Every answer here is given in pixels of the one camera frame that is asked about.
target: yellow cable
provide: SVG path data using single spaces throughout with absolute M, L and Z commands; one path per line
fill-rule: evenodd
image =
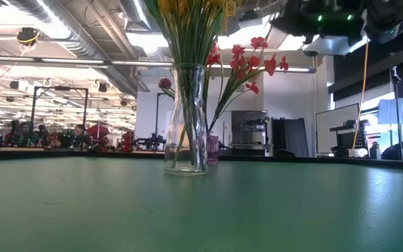
M 355 140 L 357 139 L 358 129 L 360 128 L 360 114 L 362 113 L 363 94 L 365 93 L 365 86 L 367 84 L 368 43 L 369 43 L 369 39 L 367 37 L 367 45 L 366 45 L 366 48 L 365 48 L 365 66 L 364 66 L 364 69 L 363 69 L 362 97 L 360 98 L 360 106 L 359 106 L 359 109 L 358 109 L 357 128 L 355 129 L 353 148 L 355 148 Z
M 39 32 L 34 38 L 28 39 L 28 40 L 26 40 L 26 41 L 21 41 L 20 39 L 18 39 L 18 34 L 19 34 L 19 33 L 17 33 L 16 38 L 17 38 L 18 42 L 20 42 L 20 43 L 32 42 L 32 41 L 36 40 L 36 39 L 38 38 L 38 36 L 40 36 L 40 32 Z

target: lamp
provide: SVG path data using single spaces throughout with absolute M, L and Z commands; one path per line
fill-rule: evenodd
M 20 82 L 16 81 L 16 80 L 12 80 L 10 82 L 9 86 L 10 86 L 11 89 L 17 90 L 20 87 Z
M 106 83 L 99 83 L 99 89 L 98 91 L 100 92 L 106 92 L 107 88 L 106 88 Z
M 122 99 L 120 100 L 120 105 L 121 105 L 121 106 L 126 106 L 127 104 L 128 104 L 127 99 L 122 98 Z

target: cable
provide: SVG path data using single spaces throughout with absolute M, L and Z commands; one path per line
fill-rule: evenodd
M 362 113 L 363 94 L 365 93 L 365 86 L 367 84 L 368 44 L 369 44 L 369 39 L 367 37 L 367 45 L 366 45 L 366 48 L 365 48 L 365 66 L 364 66 L 364 69 L 363 69 L 362 97 L 360 98 L 360 107 L 358 109 L 357 128 L 355 129 L 355 133 L 354 133 L 353 148 L 355 148 L 355 140 L 357 139 L 358 129 L 360 128 L 360 114 Z
M 28 40 L 26 40 L 26 41 L 22 41 L 22 40 L 18 39 L 18 34 L 19 34 L 19 32 L 17 33 L 17 36 L 16 36 L 17 41 L 20 42 L 20 43 L 29 43 L 28 46 L 30 46 L 30 44 L 32 43 L 32 41 L 36 40 L 36 39 L 40 36 L 41 31 L 40 31 L 34 38 L 28 39 Z
M 29 42 L 29 45 L 27 46 L 27 48 L 30 47 L 30 45 L 32 44 L 32 41 L 33 41 L 34 39 L 36 39 L 39 34 L 40 34 L 40 33 L 38 33 L 38 34 L 35 36 L 35 38 L 33 38 L 32 40 L 30 39 L 30 42 Z M 20 57 L 22 57 L 25 53 L 27 53 L 27 52 L 29 52 L 29 51 L 32 51 L 32 50 L 34 50 L 34 49 L 31 49 L 31 50 L 27 50 L 27 49 L 21 50 L 22 53 L 21 53 Z M 13 65 L 11 65 L 11 66 L 0 76 L 0 79 L 1 79 L 2 77 L 4 77 L 4 76 L 12 69 L 12 67 L 14 67 L 17 63 L 18 63 L 18 62 L 15 62 Z

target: light stand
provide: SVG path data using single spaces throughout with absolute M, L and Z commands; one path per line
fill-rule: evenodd
M 399 139 L 399 156 L 400 160 L 403 161 L 402 155 L 402 126 L 400 124 L 400 115 L 399 115 L 399 102 L 398 102 L 398 94 L 397 94 L 397 86 L 400 83 L 400 77 L 397 75 L 397 66 L 394 66 L 390 69 L 390 82 L 393 84 L 393 89 L 395 91 L 395 100 L 396 100 L 396 116 L 397 116 L 397 137 Z

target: table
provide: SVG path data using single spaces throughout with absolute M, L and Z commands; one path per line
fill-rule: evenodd
M 403 170 L 220 161 L 0 161 L 0 251 L 403 251 Z

